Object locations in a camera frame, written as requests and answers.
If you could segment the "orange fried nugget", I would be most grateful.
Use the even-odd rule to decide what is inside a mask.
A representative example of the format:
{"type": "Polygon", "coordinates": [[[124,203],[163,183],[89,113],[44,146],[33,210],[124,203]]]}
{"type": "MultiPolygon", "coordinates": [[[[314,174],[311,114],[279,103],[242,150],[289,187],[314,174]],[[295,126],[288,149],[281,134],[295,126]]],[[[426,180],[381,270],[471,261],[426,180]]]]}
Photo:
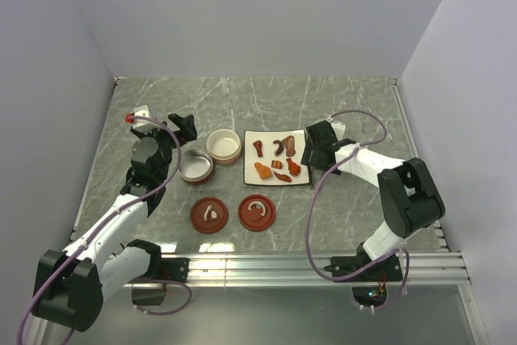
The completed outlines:
{"type": "Polygon", "coordinates": [[[272,176],[271,169],[260,162],[256,162],[254,164],[254,168],[261,180],[269,179],[272,176]]]}

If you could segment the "brown chicken wing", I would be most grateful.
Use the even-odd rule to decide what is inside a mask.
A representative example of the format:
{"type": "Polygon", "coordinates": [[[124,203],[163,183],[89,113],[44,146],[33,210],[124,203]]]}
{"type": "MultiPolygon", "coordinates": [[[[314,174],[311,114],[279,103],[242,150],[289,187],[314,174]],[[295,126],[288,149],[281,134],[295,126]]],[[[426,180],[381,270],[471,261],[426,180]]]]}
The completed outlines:
{"type": "Polygon", "coordinates": [[[280,174],[277,172],[274,172],[274,174],[275,174],[275,177],[282,182],[290,183],[292,181],[292,179],[289,175],[280,174]]]}

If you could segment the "pork belly cube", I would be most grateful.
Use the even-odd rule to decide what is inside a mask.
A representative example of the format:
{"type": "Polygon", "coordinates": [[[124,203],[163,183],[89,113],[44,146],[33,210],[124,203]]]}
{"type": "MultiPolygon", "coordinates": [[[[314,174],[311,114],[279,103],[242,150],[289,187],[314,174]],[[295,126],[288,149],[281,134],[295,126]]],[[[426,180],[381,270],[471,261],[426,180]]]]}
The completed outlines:
{"type": "Polygon", "coordinates": [[[282,168],[282,162],[281,161],[277,161],[277,160],[273,160],[271,162],[271,167],[275,168],[275,169],[281,169],[282,168]]]}

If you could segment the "white pink bowl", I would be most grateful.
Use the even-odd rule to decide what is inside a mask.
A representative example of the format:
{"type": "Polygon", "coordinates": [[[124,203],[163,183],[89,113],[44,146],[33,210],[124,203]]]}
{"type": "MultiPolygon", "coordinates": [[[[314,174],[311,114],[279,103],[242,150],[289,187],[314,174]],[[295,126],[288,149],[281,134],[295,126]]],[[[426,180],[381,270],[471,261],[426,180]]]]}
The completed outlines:
{"type": "Polygon", "coordinates": [[[230,129],[217,129],[208,136],[206,150],[216,164],[236,162],[242,152],[240,137],[230,129]]]}

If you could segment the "red lid right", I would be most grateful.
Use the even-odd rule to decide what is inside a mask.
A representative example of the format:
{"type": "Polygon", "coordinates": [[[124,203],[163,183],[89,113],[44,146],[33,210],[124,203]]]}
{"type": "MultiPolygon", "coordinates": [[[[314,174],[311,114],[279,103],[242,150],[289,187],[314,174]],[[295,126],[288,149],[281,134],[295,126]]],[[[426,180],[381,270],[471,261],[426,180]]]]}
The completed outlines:
{"type": "Polygon", "coordinates": [[[266,196],[253,194],[245,197],[237,209],[241,225],[251,232],[262,232],[275,221],[275,205],[266,196]]]}

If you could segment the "white rectangular plate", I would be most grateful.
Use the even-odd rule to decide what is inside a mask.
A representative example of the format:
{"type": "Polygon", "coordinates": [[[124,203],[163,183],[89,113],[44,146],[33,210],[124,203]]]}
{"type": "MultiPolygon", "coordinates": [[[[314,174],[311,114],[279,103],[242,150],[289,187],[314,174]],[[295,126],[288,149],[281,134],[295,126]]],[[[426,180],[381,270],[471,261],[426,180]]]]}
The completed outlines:
{"type": "Polygon", "coordinates": [[[305,148],[305,133],[303,129],[289,130],[289,131],[250,131],[246,130],[243,141],[243,182],[251,186],[262,187],[285,187],[285,186],[304,186],[310,184],[309,169],[301,165],[301,158],[305,148]],[[291,159],[301,166],[301,172],[298,176],[291,176],[288,171],[288,165],[285,155],[285,149],[282,154],[275,156],[274,151],[276,145],[274,140],[283,140],[285,137],[293,135],[296,140],[296,154],[291,159]],[[259,158],[253,147],[253,143],[260,140],[263,143],[263,156],[259,158]],[[271,167],[273,160],[281,161],[282,168],[275,169],[271,167]],[[261,180],[254,164],[260,162],[271,169],[272,176],[269,179],[261,180]],[[290,183],[285,183],[275,177],[274,172],[289,175],[292,179],[290,183]]]}

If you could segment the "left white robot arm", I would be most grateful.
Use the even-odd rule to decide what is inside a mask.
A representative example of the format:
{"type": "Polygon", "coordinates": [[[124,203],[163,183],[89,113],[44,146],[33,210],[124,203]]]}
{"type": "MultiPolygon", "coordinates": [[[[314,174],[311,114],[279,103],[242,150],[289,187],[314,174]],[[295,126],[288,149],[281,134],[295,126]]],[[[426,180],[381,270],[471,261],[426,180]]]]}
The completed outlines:
{"type": "Polygon", "coordinates": [[[30,315],[84,332],[105,300],[133,280],[185,284],[186,259],[169,266],[159,245],[143,240],[123,243],[158,207],[179,170],[182,146],[197,138],[192,115],[170,114],[168,119],[177,130],[135,112],[126,116],[137,142],[120,194],[85,234],[40,258],[30,315]]]}

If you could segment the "metal tongs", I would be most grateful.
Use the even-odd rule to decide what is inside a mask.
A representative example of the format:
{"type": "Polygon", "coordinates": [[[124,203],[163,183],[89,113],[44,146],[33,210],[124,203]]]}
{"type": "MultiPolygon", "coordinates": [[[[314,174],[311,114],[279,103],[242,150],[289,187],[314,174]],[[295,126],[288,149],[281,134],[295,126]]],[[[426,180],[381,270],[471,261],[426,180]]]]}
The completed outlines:
{"type": "Polygon", "coordinates": [[[312,168],[309,168],[309,178],[310,178],[310,185],[312,188],[314,188],[315,178],[314,178],[314,172],[313,172],[312,168]]]}

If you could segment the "red bone-shaped meat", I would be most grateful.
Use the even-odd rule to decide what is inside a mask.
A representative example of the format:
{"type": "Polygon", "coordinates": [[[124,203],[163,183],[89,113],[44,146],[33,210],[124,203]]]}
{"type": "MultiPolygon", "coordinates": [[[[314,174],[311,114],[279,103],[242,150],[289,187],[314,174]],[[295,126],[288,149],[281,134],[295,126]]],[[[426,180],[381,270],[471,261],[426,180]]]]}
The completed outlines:
{"type": "Polygon", "coordinates": [[[257,140],[253,143],[253,147],[257,153],[257,156],[261,158],[263,156],[263,143],[260,140],[257,140]]]}

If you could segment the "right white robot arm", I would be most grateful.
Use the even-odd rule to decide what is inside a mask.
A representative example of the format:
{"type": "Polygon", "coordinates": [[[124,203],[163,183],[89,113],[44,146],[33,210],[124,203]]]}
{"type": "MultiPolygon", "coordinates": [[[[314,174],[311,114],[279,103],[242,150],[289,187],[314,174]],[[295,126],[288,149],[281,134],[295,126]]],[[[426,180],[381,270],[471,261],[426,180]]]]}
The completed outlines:
{"type": "Polygon", "coordinates": [[[383,221],[360,243],[354,256],[339,258],[333,277],[349,280],[360,275],[374,280],[385,269],[385,261],[405,247],[419,230],[445,215],[445,206],[426,163],[420,158],[402,160],[371,151],[366,145],[338,139],[344,129],[339,122],[323,120],[305,129],[301,163],[324,172],[314,191],[319,194],[330,175],[342,172],[376,187],[383,221]]]}

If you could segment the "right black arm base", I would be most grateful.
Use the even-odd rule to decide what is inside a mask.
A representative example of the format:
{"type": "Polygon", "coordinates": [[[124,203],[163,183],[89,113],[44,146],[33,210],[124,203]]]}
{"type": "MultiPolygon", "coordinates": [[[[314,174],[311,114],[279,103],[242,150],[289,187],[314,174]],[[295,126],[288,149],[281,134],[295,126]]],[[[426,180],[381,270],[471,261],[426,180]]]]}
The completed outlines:
{"type": "Polygon", "coordinates": [[[353,286],[351,291],[360,310],[369,309],[375,313],[378,309],[385,309],[406,290],[410,257],[405,248],[401,252],[404,263],[395,250],[390,250],[389,255],[383,258],[372,260],[361,243],[355,256],[331,257],[324,271],[331,275],[334,283],[338,283],[336,278],[340,277],[346,277],[342,283],[373,283],[373,286],[353,286]]]}

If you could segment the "red lid left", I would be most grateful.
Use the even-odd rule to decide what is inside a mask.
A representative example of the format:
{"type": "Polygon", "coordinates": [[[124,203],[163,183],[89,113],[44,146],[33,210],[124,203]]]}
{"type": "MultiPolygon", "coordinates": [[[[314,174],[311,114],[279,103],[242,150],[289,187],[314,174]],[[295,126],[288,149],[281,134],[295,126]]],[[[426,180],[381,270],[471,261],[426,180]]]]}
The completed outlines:
{"type": "Polygon", "coordinates": [[[190,221],[201,234],[214,234],[222,230],[229,218],[224,202],[216,197],[204,197],[191,207],[190,221]]]}

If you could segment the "red lid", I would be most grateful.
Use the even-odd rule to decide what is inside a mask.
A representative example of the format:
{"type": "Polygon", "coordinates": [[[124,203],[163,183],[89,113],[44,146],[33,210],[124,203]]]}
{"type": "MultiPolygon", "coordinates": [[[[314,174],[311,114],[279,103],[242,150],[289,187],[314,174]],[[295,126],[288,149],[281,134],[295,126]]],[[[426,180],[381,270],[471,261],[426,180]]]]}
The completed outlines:
{"type": "Polygon", "coordinates": [[[237,209],[241,225],[251,232],[262,232],[275,221],[275,205],[266,196],[253,194],[245,197],[237,209]]]}
{"type": "Polygon", "coordinates": [[[224,202],[216,197],[204,197],[191,207],[190,221],[201,234],[214,234],[222,230],[229,218],[224,202]]]}

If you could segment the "red chicken drumstick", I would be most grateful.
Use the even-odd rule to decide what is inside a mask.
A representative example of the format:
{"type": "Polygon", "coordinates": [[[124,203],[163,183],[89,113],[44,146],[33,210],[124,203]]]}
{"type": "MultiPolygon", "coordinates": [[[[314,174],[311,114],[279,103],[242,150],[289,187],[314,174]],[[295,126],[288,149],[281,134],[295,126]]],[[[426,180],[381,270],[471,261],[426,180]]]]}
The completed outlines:
{"type": "Polygon", "coordinates": [[[301,166],[295,163],[291,158],[286,159],[288,171],[291,176],[298,176],[301,172],[301,166]]]}

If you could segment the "aluminium front rail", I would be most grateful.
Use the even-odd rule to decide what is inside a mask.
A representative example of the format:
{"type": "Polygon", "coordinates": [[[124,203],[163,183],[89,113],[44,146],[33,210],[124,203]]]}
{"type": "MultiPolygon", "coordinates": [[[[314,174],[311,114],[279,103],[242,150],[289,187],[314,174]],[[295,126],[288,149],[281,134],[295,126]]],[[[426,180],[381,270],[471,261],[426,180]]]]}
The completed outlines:
{"type": "MultiPolygon", "coordinates": [[[[325,287],[305,253],[193,254],[187,273],[192,288],[325,287]]],[[[463,285],[470,277],[463,257],[452,252],[410,254],[408,285],[463,285]]]]}

